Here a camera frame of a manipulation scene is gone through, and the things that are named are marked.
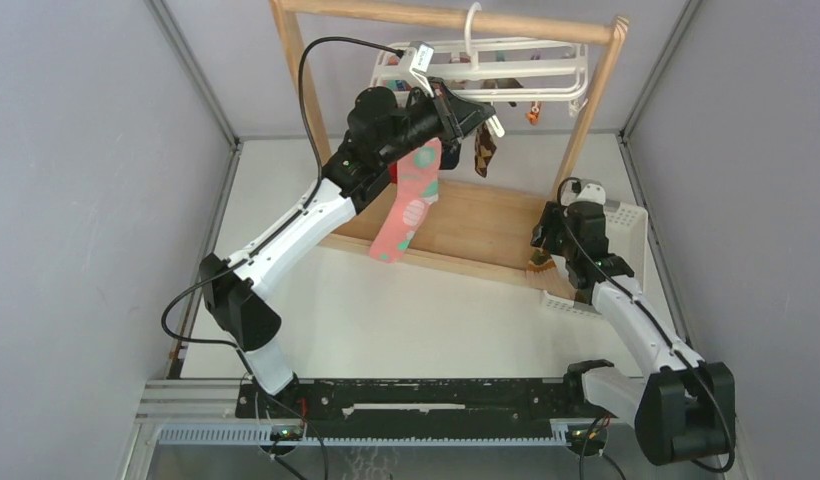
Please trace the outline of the striped maroon orange green sock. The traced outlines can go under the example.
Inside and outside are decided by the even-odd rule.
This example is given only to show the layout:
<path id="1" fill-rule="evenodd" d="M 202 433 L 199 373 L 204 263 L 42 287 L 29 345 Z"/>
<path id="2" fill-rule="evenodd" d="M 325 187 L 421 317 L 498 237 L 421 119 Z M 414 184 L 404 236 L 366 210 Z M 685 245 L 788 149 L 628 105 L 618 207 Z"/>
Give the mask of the striped maroon orange green sock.
<path id="1" fill-rule="evenodd" d="M 535 248 L 529 257 L 526 273 L 540 275 L 553 272 L 557 264 L 553 255 L 543 248 Z"/>

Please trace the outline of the white plastic clip hanger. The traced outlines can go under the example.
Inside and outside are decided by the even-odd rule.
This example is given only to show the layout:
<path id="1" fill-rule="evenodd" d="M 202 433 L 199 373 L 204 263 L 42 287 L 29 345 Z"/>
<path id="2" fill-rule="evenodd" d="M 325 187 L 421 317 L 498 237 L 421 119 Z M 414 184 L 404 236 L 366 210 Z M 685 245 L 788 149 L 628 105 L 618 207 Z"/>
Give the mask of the white plastic clip hanger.
<path id="1" fill-rule="evenodd" d="M 475 38 L 472 22 L 481 10 L 474 3 L 466 15 L 463 37 L 458 40 L 426 42 L 435 49 L 427 71 L 429 78 L 442 78 L 461 96 L 477 102 L 506 103 L 529 107 L 541 101 L 563 103 L 575 117 L 587 103 L 589 86 L 588 47 L 582 43 L 540 40 L 527 37 Z M 369 85 L 386 87 L 401 101 L 411 87 L 401 79 L 398 63 L 411 42 L 391 44 L 377 55 Z M 483 80 L 515 78 L 517 89 L 482 89 Z"/>

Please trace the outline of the white perforated plastic basket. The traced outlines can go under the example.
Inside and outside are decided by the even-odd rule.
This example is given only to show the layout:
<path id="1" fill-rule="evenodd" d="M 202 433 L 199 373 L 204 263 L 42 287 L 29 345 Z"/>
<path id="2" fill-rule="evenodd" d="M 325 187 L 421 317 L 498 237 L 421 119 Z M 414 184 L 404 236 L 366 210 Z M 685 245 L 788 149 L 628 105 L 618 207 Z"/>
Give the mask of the white perforated plastic basket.
<path id="1" fill-rule="evenodd" d="M 648 212 L 637 205 L 607 200 L 604 205 L 605 234 L 609 252 L 622 257 L 634 272 L 641 286 L 645 285 L 646 247 L 648 246 Z M 563 297 L 542 291 L 540 306 L 547 314 L 565 314 L 573 317 L 600 319 L 601 315 L 590 305 L 575 300 L 575 293 Z"/>

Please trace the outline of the orange hanger clip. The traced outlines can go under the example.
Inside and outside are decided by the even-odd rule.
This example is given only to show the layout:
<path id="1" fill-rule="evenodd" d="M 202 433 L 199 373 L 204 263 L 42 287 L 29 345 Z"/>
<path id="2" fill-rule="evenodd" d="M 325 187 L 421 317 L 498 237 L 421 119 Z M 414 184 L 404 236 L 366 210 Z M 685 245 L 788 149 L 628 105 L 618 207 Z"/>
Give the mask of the orange hanger clip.
<path id="1" fill-rule="evenodd" d="M 531 103 L 529 110 L 525 113 L 525 118 L 532 126 L 537 126 L 540 123 L 542 111 L 542 102 L 534 101 Z"/>

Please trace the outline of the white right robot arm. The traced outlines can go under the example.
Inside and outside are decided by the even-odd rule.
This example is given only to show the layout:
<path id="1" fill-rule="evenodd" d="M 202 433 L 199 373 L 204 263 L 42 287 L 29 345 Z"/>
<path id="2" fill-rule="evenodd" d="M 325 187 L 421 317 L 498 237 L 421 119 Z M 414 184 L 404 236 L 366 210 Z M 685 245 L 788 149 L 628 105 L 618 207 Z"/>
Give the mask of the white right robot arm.
<path id="1" fill-rule="evenodd" d="M 641 370 L 638 383 L 606 361 L 583 362 L 580 378 L 565 388 L 564 402 L 578 416 L 602 408 L 630 425 L 650 463 L 736 458 L 735 378 L 723 362 L 708 362 L 652 311 L 632 268 L 609 250 L 602 204 L 549 201 L 534 228 L 532 245 L 560 255 L 572 286 L 619 335 Z"/>

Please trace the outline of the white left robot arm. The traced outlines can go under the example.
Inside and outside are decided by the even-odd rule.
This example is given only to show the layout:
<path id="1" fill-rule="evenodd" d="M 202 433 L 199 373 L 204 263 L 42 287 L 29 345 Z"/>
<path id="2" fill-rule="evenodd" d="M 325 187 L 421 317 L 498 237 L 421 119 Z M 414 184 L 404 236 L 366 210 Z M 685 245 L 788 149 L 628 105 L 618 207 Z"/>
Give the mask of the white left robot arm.
<path id="1" fill-rule="evenodd" d="M 200 263 L 206 310 L 234 342 L 260 388 L 260 404 L 276 417 L 291 414 L 297 377 L 276 336 L 282 320 L 268 299 L 279 280 L 312 248 L 363 212 L 389 185 L 389 168 L 428 141 L 455 144 L 492 119 L 495 108 L 463 98 L 443 80 L 413 88 L 404 104 L 383 86 L 355 99 L 348 129 L 311 190 L 242 249 Z"/>

